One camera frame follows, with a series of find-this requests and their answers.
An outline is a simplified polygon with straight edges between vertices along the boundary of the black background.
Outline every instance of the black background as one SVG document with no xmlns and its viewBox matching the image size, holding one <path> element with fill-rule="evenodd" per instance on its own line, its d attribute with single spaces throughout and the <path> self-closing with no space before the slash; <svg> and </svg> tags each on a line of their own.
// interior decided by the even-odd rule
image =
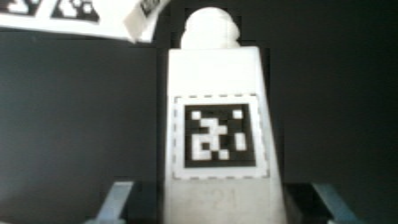
<svg viewBox="0 0 398 224">
<path fill-rule="evenodd" d="M 167 50 L 205 6 L 262 47 L 283 181 L 334 184 L 361 219 L 397 223 L 398 4 L 368 0 L 173 0 L 141 45 L 2 29 L 4 221 L 80 223 L 118 178 L 162 179 Z"/>
</svg>

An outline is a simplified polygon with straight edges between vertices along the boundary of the black square pattern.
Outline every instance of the black square pattern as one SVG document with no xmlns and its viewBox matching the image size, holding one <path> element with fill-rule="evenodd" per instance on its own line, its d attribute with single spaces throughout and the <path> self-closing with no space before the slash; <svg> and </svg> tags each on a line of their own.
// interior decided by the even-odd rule
<svg viewBox="0 0 398 224">
<path fill-rule="evenodd" d="M 256 166 L 249 104 L 185 106 L 185 168 Z"/>
<path fill-rule="evenodd" d="M 52 18 L 98 22 L 100 16 L 91 0 L 59 0 Z"/>
<path fill-rule="evenodd" d="M 0 13 L 34 16 L 41 0 L 0 0 Z"/>
</svg>

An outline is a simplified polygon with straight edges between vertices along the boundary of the rounded top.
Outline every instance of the rounded top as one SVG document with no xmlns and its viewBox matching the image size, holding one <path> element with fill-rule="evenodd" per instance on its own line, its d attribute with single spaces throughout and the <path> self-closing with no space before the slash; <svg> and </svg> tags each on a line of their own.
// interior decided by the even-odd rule
<svg viewBox="0 0 398 224">
<path fill-rule="evenodd" d="M 185 23 L 183 49 L 217 49 L 238 47 L 240 30 L 228 12 L 206 7 L 199 9 Z"/>
</svg>

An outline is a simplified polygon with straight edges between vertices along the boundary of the black and white marker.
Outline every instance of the black and white marker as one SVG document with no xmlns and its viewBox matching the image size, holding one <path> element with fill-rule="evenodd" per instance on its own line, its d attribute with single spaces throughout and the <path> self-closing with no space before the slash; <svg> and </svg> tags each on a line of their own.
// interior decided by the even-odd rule
<svg viewBox="0 0 398 224">
<path fill-rule="evenodd" d="M 217 8 L 169 51 L 166 224 L 285 224 L 258 47 Z"/>
</svg>

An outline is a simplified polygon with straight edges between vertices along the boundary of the qr-like marker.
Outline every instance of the qr-like marker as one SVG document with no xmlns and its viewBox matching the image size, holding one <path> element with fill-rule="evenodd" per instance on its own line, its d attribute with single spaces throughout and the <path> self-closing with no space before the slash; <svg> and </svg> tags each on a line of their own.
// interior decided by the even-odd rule
<svg viewBox="0 0 398 224">
<path fill-rule="evenodd" d="M 59 0 L 52 17 L 98 22 L 100 16 L 91 0 Z"/>
<path fill-rule="evenodd" d="M 0 0 L 0 12 L 34 16 L 41 0 Z"/>
<path fill-rule="evenodd" d="M 256 166 L 247 104 L 185 106 L 185 167 Z"/>
</svg>

